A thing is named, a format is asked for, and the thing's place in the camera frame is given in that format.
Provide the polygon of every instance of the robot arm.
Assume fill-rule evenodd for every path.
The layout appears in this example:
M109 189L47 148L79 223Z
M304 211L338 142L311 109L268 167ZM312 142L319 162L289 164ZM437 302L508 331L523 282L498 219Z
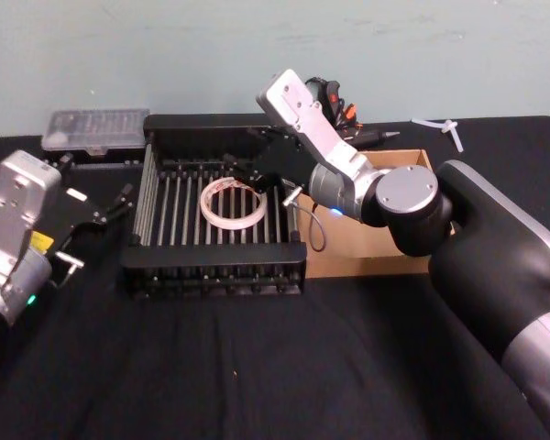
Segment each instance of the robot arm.
M293 71L276 76L258 103L317 161L309 182L296 182L315 202L388 226L407 255L432 255L433 285L550 432L550 232L462 162L436 175L416 166L375 170ZM452 236L451 222L460 226Z
M73 188L62 191L61 173L71 164L66 155L58 168L51 167L20 150L0 163L0 335L34 301L51 277L54 260L69 265L58 287L83 267L63 252L78 233L105 230L132 206L130 185L107 210Z

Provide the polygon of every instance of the white plastic piece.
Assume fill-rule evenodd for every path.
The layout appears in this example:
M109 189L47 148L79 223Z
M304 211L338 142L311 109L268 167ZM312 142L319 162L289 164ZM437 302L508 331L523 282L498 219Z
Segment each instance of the white plastic piece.
M462 148L462 142L460 141L460 137L458 136L458 133L457 133L458 122L447 119L443 123L438 123L438 122L424 121L423 119L416 119L414 117L412 118L412 122L420 126L440 128L440 131L442 131L442 133L450 132L452 134L452 139L455 141L456 149L458 150L458 152L462 153L464 151Z
M76 257L72 257L71 255L66 254L65 252L61 252L60 250L55 252L55 257L57 257L61 261L65 261L66 263L69 263L72 266L76 266L80 269L83 269L83 266L85 265L85 263L80 259L77 259Z
M242 188L244 190L251 191L258 199L257 209L249 215L240 218L224 218L213 213L212 196L228 188ZM223 179L218 179L211 182L203 189L202 194L200 195L200 209L205 219L212 226L229 231L246 229L256 225L265 216L265 213L267 212L267 194L257 194L249 186L246 186L240 181L236 181L234 177L224 177Z
M67 195L70 195L71 197L73 197L74 199L79 200L80 202L85 202L86 200L88 200L87 195L85 195L84 193L79 192L77 190L74 190L73 188L69 188L66 193L67 193Z

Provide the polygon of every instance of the black tablecloth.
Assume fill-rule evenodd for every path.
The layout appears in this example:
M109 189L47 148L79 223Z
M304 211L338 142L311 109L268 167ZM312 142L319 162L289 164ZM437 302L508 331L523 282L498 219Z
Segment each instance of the black tablecloth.
M550 117L382 124L388 148L475 167L550 229ZM0 159L38 137L0 138ZM125 179L73 176L105 202ZM115 237L27 308L0 368L0 439L547 438L425 276L311 280L303 296L133 302Z

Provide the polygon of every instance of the black tool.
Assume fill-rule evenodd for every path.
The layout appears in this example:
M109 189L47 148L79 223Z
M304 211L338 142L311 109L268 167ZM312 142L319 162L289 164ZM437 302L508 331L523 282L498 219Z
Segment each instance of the black tool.
M385 141L399 136L399 131L380 131L374 128L349 127L338 132L340 137L358 150L373 149L385 144Z
M355 149L379 147L386 140L398 136L399 132L382 132L364 128L357 121L357 106L350 104L345 109L345 100L338 94L340 83L313 77L305 82L312 90L313 97L322 105L322 113L338 135Z

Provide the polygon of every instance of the cardboard box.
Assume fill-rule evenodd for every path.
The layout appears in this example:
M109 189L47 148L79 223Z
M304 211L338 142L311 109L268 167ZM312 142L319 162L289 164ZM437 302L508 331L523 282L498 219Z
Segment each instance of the cardboard box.
M375 168L422 165L432 168L422 149L364 151ZM298 203L312 210L313 201L300 195ZM331 213L318 206L316 215L324 225L327 246L323 252L314 252L309 244L310 217L301 213L298 223L302 240L308 243L306 278L353 277L364 275L397 275L426 273L428 257L412 258L403 255L393 244L387 227L363 225L352 218ZM322 243L320 228L313 225L313 240Z

